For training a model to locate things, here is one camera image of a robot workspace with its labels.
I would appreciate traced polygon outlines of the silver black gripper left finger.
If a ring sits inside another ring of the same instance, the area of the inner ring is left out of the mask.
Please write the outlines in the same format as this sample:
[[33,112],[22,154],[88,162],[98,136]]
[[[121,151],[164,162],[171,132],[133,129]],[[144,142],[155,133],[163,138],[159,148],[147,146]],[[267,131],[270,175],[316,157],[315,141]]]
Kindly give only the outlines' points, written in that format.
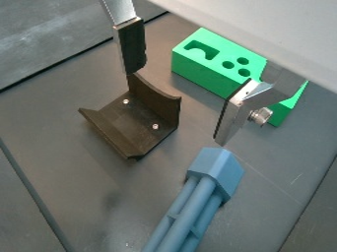
[[125,73],[135,73],[145,64],[143,19],[136,15],[130,0],[98,0],[120,46]]

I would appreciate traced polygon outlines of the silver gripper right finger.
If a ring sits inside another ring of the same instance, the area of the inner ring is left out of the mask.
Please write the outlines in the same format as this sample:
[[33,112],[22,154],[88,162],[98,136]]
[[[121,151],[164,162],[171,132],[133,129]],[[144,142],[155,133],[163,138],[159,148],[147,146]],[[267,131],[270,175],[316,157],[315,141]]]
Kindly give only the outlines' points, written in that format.
[[268,106],[290,98],[304,77],[267,62],[260,82],[247,79],[223,104],[212,138],[223,146],[247,121],[263,125],[272,115]]

